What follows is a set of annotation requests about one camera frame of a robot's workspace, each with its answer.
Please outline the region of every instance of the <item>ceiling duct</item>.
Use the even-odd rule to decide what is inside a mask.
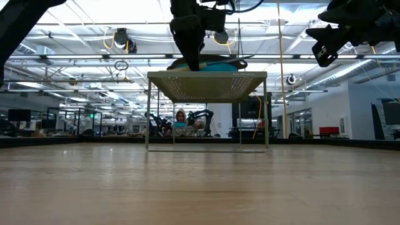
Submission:
[[[30,54],[35,54],[35,55],[53,55],[56,52],[46,46],[41,46],[37,45],[35,48],[31,48],[23,43],[19,44],[19,46],[15,49],[17,52],[25,54],[25,55],[30,55]],[[52,65],[54,64],[54,61],[48,60],[48,59],[34,59],[38,63],[44,63],[47,65]]]
[[[396,49],[393,48],[387,51],[383,51],[381,54],[391,54],[395,50]],[[360,74],[364,74],[372,69],[377,68],[378,66],[378,62],[374,59],[368,59],[355,62],[353,64],[339,66],[336,69],[333,69],[326,74],[320,76],[320,80],[318,82],[307,86],[306,89],[313,88],[315,86],[336,86],[342,81],[353,78],[354,76]]]

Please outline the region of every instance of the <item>metal rack leg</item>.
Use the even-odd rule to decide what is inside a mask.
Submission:
[[[239,102],[239,139],[240,139],[240,144],[242,144],[242,113],[241,113],[240,102]]]
[[[269,119],[268,119],[268,95],[267,95],[267,80],[265,79],[263,84],[264,86],[264,133],[265,133],[265,148],[269,148]]]
[[[174,121],[174,126],[172,127],[172,139],[175,144],[175,103],[172,103],[172,120]]]
[[[147,114],[146,114],[146,150],[149,150],[150,136],[150,101],[151,101],[151,80],[149,79],[149,88],[147,89]]]

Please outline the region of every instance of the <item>ceiling light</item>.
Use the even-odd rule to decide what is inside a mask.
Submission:
[[[63,55],[52,55],[46,56],[48,59],[102,59],[102,55],[72,55],[72,56],[63,56]]]
[[[8,59],[40,59],[40,56],[17,55],[17,56],[10,56]]]
[[[315,56],[314,55],[303,55],[303,56],[300,56],[300,59],[315,59]]]
[[[363,59],[400,59],[400,55],[373,55],[373,56],[364,56]]]
[[[296,91],[297,94],[299,93],[326,93],[328,90],[307,90],[307,91]]]
[[[110,55],[110,59],[154,59],[161,58],[165,59],[165,55],[156,55],[156,54],[142,54],[142,55],[133,55],[133,54],[118,54],[118,55]]]
[[[357,58],[357,55],[338,55],[338,59],[355,59]]]
[[[59,98],[64,98],[64,96],[62,96],[62,95],[60,95],[60,94],[57,94],[57,93],[49,93],[49,94],[51,94],[51,95],[53,95],[53,96],[56,96],[56,97],[59,97]]]
[[[286,78],[286,84],[292,86],[296,82],[296,77],[291,74]]]
[[[26,93],[35,93],[35,92],[39,92],[39,90],[31,90],[31,89],[18,89],[18,90],[7,90],[8,92],[26,92]]]
[[[43,91],[50,93],[68,93],[68,92],[74,92],[75,90],[43,90]]]
[[[30,88],[43,88],[44,87],[43,85],[33,83],[33,82],[17,82],[17,84],[27,86]]]
[[[88,101],[90,101],[90,100],[87,100],[87,99],[84,99],[84,98],[81,98],[81,97],[70,97],[70,99],[74,100],[74,101],[79,101],[79,102],[88,102]]]

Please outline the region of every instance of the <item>person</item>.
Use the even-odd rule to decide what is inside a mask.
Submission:
[[[181,137],[181,136],[190,136],[192,129],[188,129],[188,120],[186,119],[186,113],[184,109],[180,109],[177,111],[175,115],[175,120],[176,122],[182,122],[185,123],[183,127],[177,127],[175,128],[175,136],[176,137]],[[172,131],[167,132],[167,136],[172,136]]]

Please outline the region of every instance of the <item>yellow cable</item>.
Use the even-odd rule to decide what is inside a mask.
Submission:
[[[102,40],[102,43],[104,44],[104,47],[106,47],[106,48],[108,48],[108,49],[112,49],[113,47],[114,47],[114,38],[115,38],[115,32],[112,34],[112,44],[111,44],[111,47],[109,47],[107,44],[106,44],[106,39],[103,39]]]
[[[376,54],[375,47],[374,47],[374,46],[371,46],[371,48],[372,48],[372,51],[374,52],[374,54]],[[381,63],[379,62],[378,59],[376,60],[376,62],[377,62],[377,64],[379,65],[379,67],[380,67],[381,69],[383,69],[382,66],[381,66]],[[394,97],[395,97],[395,98],[397,99],[397,101],[400,103],[400,99],[399,99],[398,95],[396,94],[396,92],[393,90],[393,87],[392,87],[391,85],[389,85],[389,84],[388,84],[388,86],[389,86],[389,88],[390,88],[392,94],[394,95]]]
[[[261,101],[260,97],[257,96],[256,93],[253,92],[253,94],[254,94],[254,95],[258,98],[258,100],[260,101],[260,110],[259,110],[259,112],[258,112],[258,119],[257,119],[257,123],[258,123],[258,121],[260,120],[260,117],[261,117],[261,108],[263,107],[263,102]],[[257,132],[257,126],[256,126],[256,128],[254,129],[254,134],[252,134],[252,138],[253,138],[253,139],[254,139],[254,137],[256,136],[256,132]]]
[[[282,96],[283,96],[283,118],[285,121],[285,138],[288,138],[288,117],[286,116],[286,95],[283,83],[283,48],[282,48],[282,31],[281,31],[281,10],[279,5],[280,0],[277,0],[277,20],[279,27],[279,50],[281,52],[281,86],[282,86]]]
[[[227,45],[227,49],[229,50],[229,54],[232,54],[231,47],[229,47],[229,45]]]

